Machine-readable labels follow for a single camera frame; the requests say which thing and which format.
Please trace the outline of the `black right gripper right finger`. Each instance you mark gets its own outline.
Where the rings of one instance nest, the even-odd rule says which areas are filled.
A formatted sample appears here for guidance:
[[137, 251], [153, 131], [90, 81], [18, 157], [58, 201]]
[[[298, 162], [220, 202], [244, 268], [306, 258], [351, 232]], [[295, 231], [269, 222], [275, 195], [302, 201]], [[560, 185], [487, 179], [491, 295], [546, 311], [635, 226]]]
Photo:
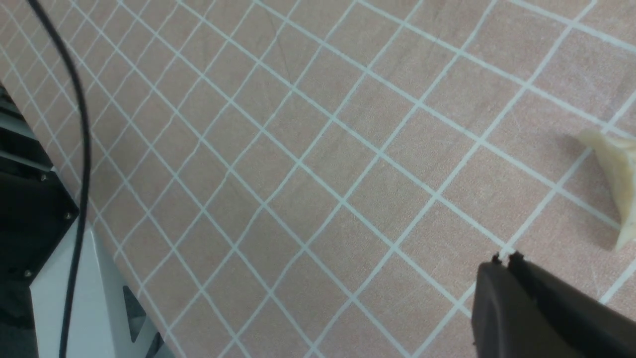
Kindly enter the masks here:
[[592, 299], [547, 270], [509, 256], [507, 270], [568, 346], [583, 358], [633, 358], [635, 322]]

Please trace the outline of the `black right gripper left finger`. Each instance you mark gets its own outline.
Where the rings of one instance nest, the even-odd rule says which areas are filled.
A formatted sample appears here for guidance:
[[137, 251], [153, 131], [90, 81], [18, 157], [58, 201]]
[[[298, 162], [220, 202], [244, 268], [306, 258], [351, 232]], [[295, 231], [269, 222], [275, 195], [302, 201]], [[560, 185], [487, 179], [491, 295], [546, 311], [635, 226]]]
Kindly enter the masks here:
[[477, 270], [471, 327], [479, 358], [591, 358], [590, 324], [521, 253]]

